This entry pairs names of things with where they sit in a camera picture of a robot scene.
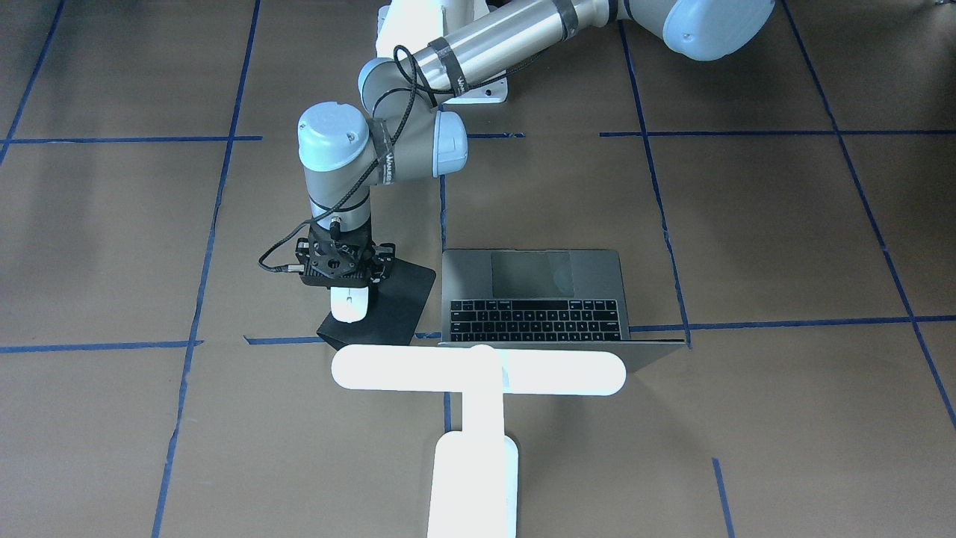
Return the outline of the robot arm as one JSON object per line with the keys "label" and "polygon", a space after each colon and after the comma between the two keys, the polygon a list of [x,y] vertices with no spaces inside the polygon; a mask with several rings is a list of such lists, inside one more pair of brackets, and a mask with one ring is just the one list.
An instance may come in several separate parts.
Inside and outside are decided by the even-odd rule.
{"label": "robot arm", "polygon": [[674,52],[714,61],[743,47],[772,1],[512,1],[417,51],[402,44],[358,76],[361,106],[321,102],[297,122],[311,218],[297,262],[305,285],[365,288],[388,279],[395,246],[371,235],[370,188],[456,173],[467,162],[461,118],[439,106],[514,75],[587,28],[630,20]]}

